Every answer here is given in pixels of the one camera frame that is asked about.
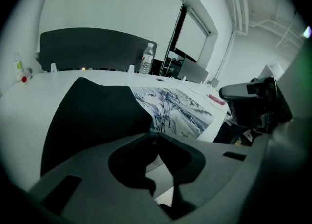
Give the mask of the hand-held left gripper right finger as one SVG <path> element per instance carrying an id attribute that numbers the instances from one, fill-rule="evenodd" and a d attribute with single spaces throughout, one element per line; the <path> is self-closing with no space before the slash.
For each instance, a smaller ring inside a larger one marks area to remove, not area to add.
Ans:
<path id="1" fill-rule="evenodd" d="M 161 207 L 158 220 L 244 221 L 267 138 L 241 147 L 160 134 L 158 151 L 174 191 L 171 207 Z"/>

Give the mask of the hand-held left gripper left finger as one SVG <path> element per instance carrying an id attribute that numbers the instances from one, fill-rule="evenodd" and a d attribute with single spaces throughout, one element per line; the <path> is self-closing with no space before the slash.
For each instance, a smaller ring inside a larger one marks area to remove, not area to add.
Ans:
<path id="1" fill-rule="evenodd" d="M 109 168 L 112 153 L 149 136 L 85 149 L 42 176 L 30 195 L 58 220 L 168 220 L 148 188 L 125 186 Z"/>

